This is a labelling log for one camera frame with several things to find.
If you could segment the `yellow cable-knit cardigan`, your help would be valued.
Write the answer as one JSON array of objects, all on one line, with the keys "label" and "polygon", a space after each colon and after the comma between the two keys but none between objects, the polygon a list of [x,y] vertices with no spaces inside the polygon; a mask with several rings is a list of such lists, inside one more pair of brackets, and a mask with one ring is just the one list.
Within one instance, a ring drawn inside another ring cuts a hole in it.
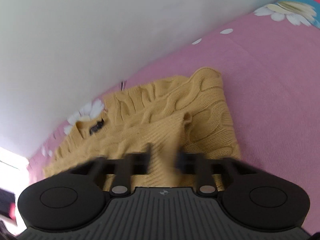
[{"label": "yellow cable-knit cardigan", "polygon": [[191,186],[175,171],[179,150],[208,159],[240,158],[221,74],[212,68],[173,76],[108,95],[94,119],[81,119],[44,169],[51,177],[96,157],[120,159],[152,145],[149,172],[132,186]]}]

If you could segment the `pink floral bed sheet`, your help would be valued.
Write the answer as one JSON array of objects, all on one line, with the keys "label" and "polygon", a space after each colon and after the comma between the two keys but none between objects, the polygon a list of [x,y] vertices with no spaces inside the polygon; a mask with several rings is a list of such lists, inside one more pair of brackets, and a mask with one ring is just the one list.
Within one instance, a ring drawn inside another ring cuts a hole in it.
[{"label": "pink floral bed sheet", "polygon": [[319,0],[279,0],[224,25],[115,88],[210,66],[221,72],[246,162],[319,185]]}]

